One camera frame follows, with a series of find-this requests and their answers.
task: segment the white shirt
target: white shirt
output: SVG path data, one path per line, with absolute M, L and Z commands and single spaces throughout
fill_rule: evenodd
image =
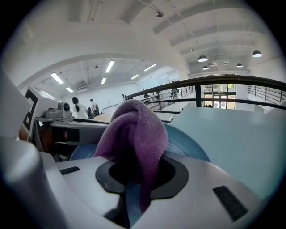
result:
M 96 111 L 96 110 L 97 110 L 96 105 L 97 105 L 97 104 L 94 103 L 94 102 L 91 103 L 91 110 L 92 110 L 92 111 Z
M 80 110 L 77 112 L 76 106 L 73 107 L 73 111 L 76 113 L 77 117 L 80 119 L 88 119 L 88 115 L 86 114 L 86 107 L 80 103 L 77 104 Z

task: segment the railing post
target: railing post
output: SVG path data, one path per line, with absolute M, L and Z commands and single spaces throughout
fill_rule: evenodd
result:
M 158 95 L 158 100 L 160 100 L 159 91 L 157 91 L 157 95 Z
M 197 107 L 201 107 L 202 106 L 201 86 L 196 84 L 195 90 L 196 90 Z

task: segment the purple towel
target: purple towel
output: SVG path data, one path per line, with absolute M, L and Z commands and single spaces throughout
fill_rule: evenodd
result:
M 142 181 L 140 208 L 144 212 L 150 204 L 150 192 L 156 182 L 160 158 L 168 146 L 168 135 L 158 116 L 134 99 L 117 108 L 94 156 L 119 154 L 130 146 L 138 159 L 136 180 Z

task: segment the black label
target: black label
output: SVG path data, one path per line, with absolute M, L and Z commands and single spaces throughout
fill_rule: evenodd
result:
M 227 187 L 217 187 L 214 188 L 213 191 L 230 215 L 232 221 L 238 220 L 248 212 L 248 209 L 242 205 L 242 203 Z
M 30 91 L 30 89 L 28 89 L 25 97 L 27 99 L 31 99 L 33 101 L 33 106 L 32 106 L 32 110 L 31 112 L 28 111 L 26 117 L 24 118 L 23 124 L 25 125 L 25 127 L 28 129 L 28 131 L 30 132 L 30 128 L 31 128 L 31 123 L 32 123 L 32 117 L 35 111 L 35 107 L 38 101 L 38 98 Z

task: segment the black metal railing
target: black metal railing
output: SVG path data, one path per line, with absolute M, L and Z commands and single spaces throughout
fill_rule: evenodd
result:
M 194 101 L 194 102 L 196 102 L 196 107 L 201 107 L 203 101 L 222 101 L 222 102 L 238 102 L 238 103 L 262 105 L 262 106 L 270 106 L 270 107 L 286 110 L 285 106 L 281 106 L 281 105 L 275 104 L 273 102 L 260 102 L 260 101 L 254 101 L 254 100 L 232 99 L 232 98 L 202 98 L 201 85 L 210 85 L 210 84 L 243 84 L 243 85 L 255 85 L 256 87 L 265 87 L 266 101 L 267 101 L 267 99 L 269 99 L 267 97 L 270 97 L 270 93 L 273 93 L 273 91 L 275 91 L 275 92 L 281 91 L 280 92 L 280 98 L 281 99 L 284 99 L 284 95 L 286 95 L 286 93 L 285 93 L 286 92 L 286 84 L 282 83 L 280 81 L 271 80 L 271 79 L 267 79 L 267 78 L 261 78 L 261 77 L 254 77 L 254 76 L 216 75 L 216 76 L 189 79 L 189 80 L 184 80 L 184 81 L 177 81 L 177 82 L 174 82 L 171 84 L 165 84 L 162 86 L 147 89 L 145 91 L 134 93 L 134 94 L 129 95 L 127 97 L 129 99 L 132 99 L 136 96 L 140 96 L 140 95 L 143 95 L 146 93 L 157 93 L 157 94 L 159 94 L 160 91 L 170 90 L 170 89 L 174 90 L 176 88 L 184 88 L 184 87 L 186 87 L 186 88 L 190 87 L 190 90 L 191 89 L 193 90 L 193 86 L 194 86 L 196 98 L 183 98 L 182 97 L 181 99 L 178 99 L 178 98 L 166 99 L 166 100 L 158 99 L 157 101 L 145 102 L 145 104 L 158 103 L 159 104 L 158 106 L 160 107 L 160 104 L 163 102 L 190 102 L 190 101 Z M 159 109 L 159 110 L 161 113 L 169 113 L 169 111 L 163 111 L 162 109 Z
M 188 95 L 193 93 L 193 87 L 179 87 L 173 88 L 172 90 L 165 90 L 161 92 L 156 92 L 155 95 L 146 97 L 142 99 L 145 104 L 151 105 L 149 108 L 154 112 L 161 112 L 162 109 L 168 107 L 169 105 L 175 103 L 177 99 L 183 99 Z M 162 111 L 161 113 L 171 113 L 170 111 Z
M 282 90 L 256 85 L 248 85 L 248 94 L 253 94 L 274 104 L 280 104 L 286 98 L 286 93 Z

